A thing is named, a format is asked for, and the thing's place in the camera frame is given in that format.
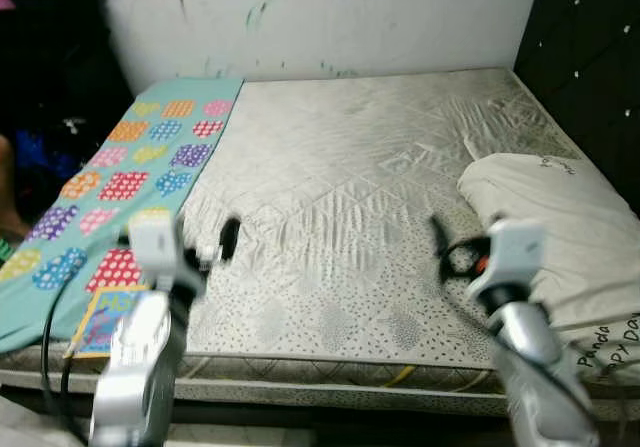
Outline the black tufted headboard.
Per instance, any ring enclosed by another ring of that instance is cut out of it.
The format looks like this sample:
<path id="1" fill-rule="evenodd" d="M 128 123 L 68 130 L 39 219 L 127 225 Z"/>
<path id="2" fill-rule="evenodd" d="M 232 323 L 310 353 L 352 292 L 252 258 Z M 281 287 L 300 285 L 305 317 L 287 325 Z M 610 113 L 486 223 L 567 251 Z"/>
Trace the black tufted headboard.
<path id="1" fill-rule="evenodd" d="M 639 0 L 534 0 L 515 73 L 632 211 L 640 126 L 628 28 Z"/>

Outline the quilted white mattress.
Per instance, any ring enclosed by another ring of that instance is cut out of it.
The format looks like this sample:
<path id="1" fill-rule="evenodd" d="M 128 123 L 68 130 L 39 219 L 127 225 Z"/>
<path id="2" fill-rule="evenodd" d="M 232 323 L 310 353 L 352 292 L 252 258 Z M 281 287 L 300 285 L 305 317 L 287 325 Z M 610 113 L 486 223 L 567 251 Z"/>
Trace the quilted white mattress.
<path id="1" fill-rule="evenodd" d="M 243 82 L 175 213 L 206 255 L 241 219 L 189 319 L 177 396 L 502 415 L 494 348 L 468 324 L 480 309 L 465 283 L 439 282 L 430 228 L 484 232 L 458 181 L 499 153 L 590 162 L 507 69 Z M 0 355 L 0 386 L 40 388 L 41 363 L 59 382 L 72 338 Z M 596 415 L 632 414 L 637 378 L 593 382 L 570 346 Z"/>

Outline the blue yellow children's book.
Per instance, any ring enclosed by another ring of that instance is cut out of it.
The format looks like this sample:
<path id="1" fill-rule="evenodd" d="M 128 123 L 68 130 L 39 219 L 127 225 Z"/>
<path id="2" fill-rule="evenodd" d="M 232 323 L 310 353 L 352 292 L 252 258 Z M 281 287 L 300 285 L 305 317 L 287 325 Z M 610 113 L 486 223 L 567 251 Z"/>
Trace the blue yellow children's book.
<path id="1" fill-rule="evenodd" d="M 116 324 L 131 313 L 148 287 L 143 284 L 105 287 L 93 293 L 77 332 L 74 334 L 65 357 L 90 359 L 108 357 Z"/>

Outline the white printed pillow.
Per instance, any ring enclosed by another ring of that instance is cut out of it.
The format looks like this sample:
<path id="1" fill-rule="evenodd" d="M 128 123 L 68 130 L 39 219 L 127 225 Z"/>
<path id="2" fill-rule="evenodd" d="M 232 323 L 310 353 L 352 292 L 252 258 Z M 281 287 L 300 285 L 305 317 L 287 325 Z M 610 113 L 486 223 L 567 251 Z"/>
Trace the white printed pillow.
<path id="1" fill-rule="evenodd" d="M 532 299 L 576 351 L 584 377 L 636 380 L 640 359 L 640 222 L 588 160 L 499 153 L 458 188 L 485 223 L 536 220 L 547 231 Z"/>

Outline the teal patchwork dotted blanket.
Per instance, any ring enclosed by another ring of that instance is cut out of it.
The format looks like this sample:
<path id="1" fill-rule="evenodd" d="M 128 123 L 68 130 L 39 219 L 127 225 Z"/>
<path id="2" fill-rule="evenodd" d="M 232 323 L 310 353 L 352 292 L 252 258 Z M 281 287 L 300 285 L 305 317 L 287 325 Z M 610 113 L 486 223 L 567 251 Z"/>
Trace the teal patchwork dotted blanket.
<path id="1" fill-rule="evenodd" d="M 175 214 L 215 153 L 241 78 L 173 78 L 137 96 L 0 264 L 0 355 L 78 331 L 92 297 L 136 286 L 118 238 L 138 213 Z"/>

